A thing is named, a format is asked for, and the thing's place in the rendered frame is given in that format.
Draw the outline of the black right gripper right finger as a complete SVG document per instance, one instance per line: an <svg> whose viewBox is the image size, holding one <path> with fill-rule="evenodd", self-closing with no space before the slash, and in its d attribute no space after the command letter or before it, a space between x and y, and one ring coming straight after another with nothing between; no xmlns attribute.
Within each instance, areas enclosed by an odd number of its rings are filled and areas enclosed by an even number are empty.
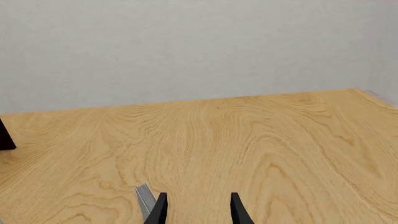
<svg viewBox="0 0 398 224"><path fill-rule="evenodd" d="M230 210L233 224L254 224L237 192L231 193Z"/></svg>

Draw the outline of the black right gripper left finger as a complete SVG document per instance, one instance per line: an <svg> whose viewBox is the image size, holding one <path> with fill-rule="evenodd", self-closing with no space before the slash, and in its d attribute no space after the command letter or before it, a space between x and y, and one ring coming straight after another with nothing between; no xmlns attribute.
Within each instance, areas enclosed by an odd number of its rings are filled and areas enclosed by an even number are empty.
<svg viewBox="0 0 398 224"><path fill-rule="evenodd" d="M166 224L167 219L167 193L161 192L159 197L145 220L145 224Z"/></svg>

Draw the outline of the small grey flat plate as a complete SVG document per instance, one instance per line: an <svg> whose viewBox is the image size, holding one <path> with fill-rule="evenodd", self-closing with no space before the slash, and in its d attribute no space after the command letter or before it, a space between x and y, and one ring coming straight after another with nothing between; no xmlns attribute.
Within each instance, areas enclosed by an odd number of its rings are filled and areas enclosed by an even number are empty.
<svg viewBox="0 0 398 224"><path fill-rule="evenodd" d="M145 222L151 211L155 207L157 199L155 199L154 194L150 190L147 183L135 187L135 191L141 209L143 221Z"/></svg>

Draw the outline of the dark desk caddy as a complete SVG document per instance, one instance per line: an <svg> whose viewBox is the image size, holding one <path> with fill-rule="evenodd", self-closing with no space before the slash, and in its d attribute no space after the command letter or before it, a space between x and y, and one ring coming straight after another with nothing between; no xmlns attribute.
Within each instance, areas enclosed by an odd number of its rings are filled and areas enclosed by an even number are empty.
<svg viewBox="0 0 398 224"><path fill-rule="evenodd" d="M14 149L16 149L16 145L0 119L0 151L11 151Z"/></svg>

